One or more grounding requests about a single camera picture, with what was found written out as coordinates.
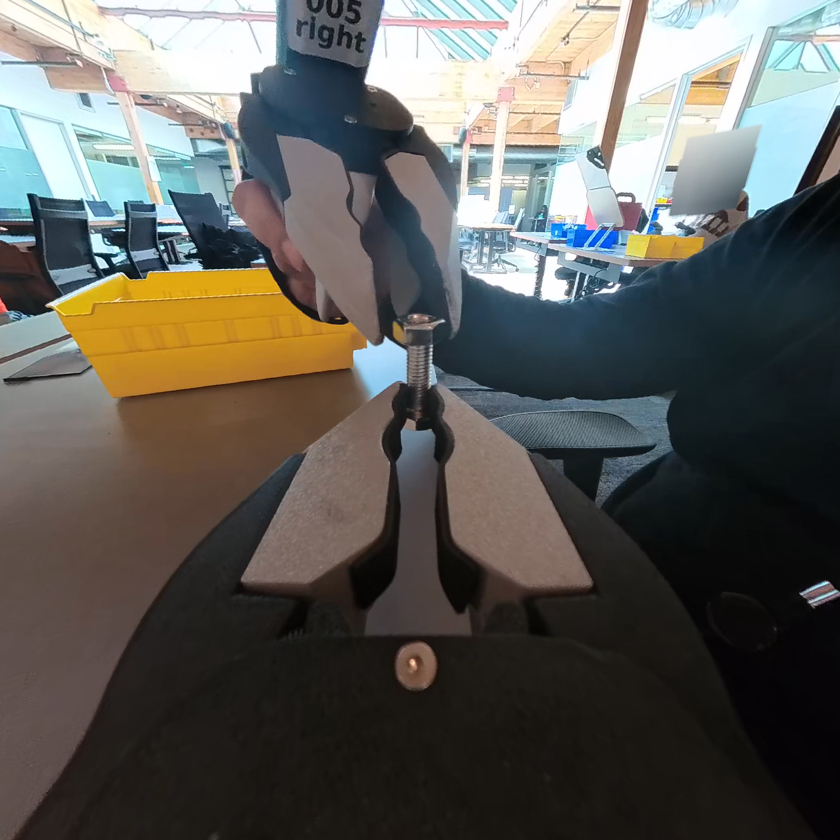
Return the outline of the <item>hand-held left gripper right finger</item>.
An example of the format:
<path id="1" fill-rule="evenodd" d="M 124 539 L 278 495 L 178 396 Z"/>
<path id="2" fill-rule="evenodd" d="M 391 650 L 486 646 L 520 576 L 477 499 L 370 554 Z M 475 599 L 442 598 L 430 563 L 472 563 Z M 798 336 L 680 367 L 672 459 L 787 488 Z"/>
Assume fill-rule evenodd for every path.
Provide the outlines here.
<path id="1" fill-rule="evenodd" d="M 441 385 L 436 463 L 438 577 L 457 613 L 593 591 L 529 452 Z"/>

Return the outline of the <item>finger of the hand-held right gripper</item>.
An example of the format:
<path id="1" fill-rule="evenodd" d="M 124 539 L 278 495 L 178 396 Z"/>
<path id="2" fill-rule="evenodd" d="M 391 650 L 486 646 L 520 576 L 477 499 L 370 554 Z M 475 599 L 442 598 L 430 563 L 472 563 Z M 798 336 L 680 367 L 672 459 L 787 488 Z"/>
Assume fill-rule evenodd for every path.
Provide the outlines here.
<path id="1" fill-rule="evenodd" d="M 373 345 L 383 342 L 372 258 L 363 244 L 375 175 L 351 171 L 312 140 L 278 135 L 290 194 L 283 214 L 291 243 L 314 275 L 322 320 L 344 316 Z"/>
<path id="2" fill-rule="evenodd" d="M 438 321 L 434 341 L 453 339 L 462 311 L 462 267 L 456 211 L 429 155 L 398 151 L 384 159 L 380 209 L 387 236 L 386 281 L 400 320 Z"/>

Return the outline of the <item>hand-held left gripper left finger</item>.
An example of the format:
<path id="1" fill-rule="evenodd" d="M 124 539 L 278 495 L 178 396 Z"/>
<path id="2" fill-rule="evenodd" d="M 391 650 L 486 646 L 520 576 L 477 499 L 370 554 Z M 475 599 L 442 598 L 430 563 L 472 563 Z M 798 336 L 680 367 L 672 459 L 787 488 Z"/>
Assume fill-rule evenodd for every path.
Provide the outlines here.
<path id="1" fill-rule="evenodd" d="M 366 611 L 396 568 L 395 382 L 311 444 L 245 572 L 243 589 Z"/>

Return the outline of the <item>steel hex nut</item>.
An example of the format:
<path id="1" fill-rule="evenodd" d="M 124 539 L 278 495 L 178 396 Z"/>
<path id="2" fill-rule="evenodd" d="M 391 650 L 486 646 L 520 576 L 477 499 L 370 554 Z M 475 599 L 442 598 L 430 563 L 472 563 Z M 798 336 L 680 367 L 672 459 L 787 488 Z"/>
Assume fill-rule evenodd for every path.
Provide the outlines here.
<path id="1" fill-rule="evenodd" d="M 446 326 L 448 324 L 445 319 L 412 313 L 393 323 L 392 338 L 407 349 L 431 347 L 434 345 L 435 330 Z"/>

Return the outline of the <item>steel hex bolt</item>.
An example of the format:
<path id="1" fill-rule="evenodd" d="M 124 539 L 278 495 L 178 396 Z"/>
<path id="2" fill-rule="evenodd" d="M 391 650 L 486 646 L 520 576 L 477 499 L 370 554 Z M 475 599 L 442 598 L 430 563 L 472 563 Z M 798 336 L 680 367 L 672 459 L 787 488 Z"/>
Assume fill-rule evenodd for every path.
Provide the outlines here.
<path id="1" fill-rule="evenodd" d="M 427 403 L 432 387 L 434 343 L 410 343 L 406 346 L 406 418 L 417 428 L 427 425 Z"/>

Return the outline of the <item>yellow plastic storage bin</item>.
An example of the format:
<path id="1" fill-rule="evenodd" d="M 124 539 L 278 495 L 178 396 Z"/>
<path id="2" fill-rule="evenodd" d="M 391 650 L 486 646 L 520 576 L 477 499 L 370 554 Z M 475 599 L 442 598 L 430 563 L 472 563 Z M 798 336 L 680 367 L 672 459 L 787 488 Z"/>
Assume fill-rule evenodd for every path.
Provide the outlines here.
<path id="1" fill-rule="evenodd" d="M 265 268 L 116 274 L 48 307 L 114 398 L 347 370 L 367 346 L 303 315 Z"/>

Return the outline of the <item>person's right hand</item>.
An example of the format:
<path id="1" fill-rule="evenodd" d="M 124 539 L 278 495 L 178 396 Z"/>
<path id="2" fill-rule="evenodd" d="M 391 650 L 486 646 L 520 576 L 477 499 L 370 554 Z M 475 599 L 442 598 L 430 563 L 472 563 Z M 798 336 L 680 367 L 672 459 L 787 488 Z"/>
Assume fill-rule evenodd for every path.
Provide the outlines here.
<path id="1" fill-rule="evenodd" d="M 291 242 L 280 206 L 270 189 L 253 179 L 242 181 L 234 189 L 233 205 L 282 275 L 280 287 L 286 297 L 316 319 L 319 314 L 315 276 Z"/>

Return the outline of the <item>black backpack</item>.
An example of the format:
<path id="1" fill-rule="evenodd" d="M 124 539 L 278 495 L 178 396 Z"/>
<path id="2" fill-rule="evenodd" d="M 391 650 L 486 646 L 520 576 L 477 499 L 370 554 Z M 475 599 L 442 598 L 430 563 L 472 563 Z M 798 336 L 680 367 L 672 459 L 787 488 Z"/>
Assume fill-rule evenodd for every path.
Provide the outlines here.
<path id="1" fill-rule="evenodd" d="M 205 270 L 249 269 L 263 259 L 257 239 L 247 229 L 211 224 L 201 225 L 196 252 Z"/>

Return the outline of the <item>black mesh office chair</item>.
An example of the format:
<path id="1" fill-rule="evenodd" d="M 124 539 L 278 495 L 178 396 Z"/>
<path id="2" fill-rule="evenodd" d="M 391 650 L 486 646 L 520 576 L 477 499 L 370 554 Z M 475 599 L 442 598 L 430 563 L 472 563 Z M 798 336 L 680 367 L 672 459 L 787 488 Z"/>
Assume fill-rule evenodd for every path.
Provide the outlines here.
<path id="1" fill-rule="evenodd" d="M 655 442 L 626 419 L 595 411 L 515 413 L 491 422 L 528 452 L 563 462 L 563 472 L 595 500 L 604 460 L 645 455 Z"/>

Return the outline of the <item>white board on stand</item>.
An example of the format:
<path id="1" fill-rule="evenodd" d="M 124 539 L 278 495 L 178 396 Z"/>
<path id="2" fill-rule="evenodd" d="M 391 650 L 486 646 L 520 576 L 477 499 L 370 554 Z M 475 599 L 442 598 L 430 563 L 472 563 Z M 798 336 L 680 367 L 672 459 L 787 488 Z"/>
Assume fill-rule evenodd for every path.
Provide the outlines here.
<path id="1" fill-rule="evenodd" d="M 594 226 L 622 229 L 623 211 L 611 184 L 601 147 L 596 145 L 581 152 L 575 161 L 584 184 L 587 207 Z"/>

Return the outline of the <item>grey office desk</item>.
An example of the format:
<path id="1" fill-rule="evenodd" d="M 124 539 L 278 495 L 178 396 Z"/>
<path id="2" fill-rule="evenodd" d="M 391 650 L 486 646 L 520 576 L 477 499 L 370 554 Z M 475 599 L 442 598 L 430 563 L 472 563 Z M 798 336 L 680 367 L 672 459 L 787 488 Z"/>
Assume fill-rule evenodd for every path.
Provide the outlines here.
<path id="1" fill-rule="evenodd" d="M 537 274 L 533 295 L 543 299 L 543 279 L 548 258 L 555 257 L 558 267 L 570 274 L 573 281 L 571 300 L 585 297 L 598 285 L 608 290 L 632 284 L 643 273 L 661 266 L 668 259 L 628 256 L 624 247 L 573 248 L 563 240 L 545 233 L 513 232 L 510 239 L 517 248 L 523 248 L 537 256 Z"/>

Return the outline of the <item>small yellow storage bin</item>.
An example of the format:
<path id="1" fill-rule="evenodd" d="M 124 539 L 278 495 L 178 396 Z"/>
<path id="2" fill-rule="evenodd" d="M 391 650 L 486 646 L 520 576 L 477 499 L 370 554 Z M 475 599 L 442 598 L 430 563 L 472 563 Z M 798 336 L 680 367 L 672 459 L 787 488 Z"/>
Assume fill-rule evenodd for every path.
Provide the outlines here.
<path id="1" fill-rule="evenodd" d="M 625 256 L 637 259 L 682 260 L 699 253 L 705 244 L 700 236 L 630 234 Z"/>

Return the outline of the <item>brown office chair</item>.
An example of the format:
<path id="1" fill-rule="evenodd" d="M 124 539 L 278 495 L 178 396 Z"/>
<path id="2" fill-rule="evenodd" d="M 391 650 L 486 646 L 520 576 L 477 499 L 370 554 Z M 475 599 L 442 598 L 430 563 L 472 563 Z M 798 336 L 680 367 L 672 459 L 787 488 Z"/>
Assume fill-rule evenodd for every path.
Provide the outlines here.
<path id="1" fill-rule="evenodd" d="M 1 300 L 9 312 L 38 316 L 49 311 L 49 304 L 60 290 L 45 273 L 35 253 L 1 242 Z"/>

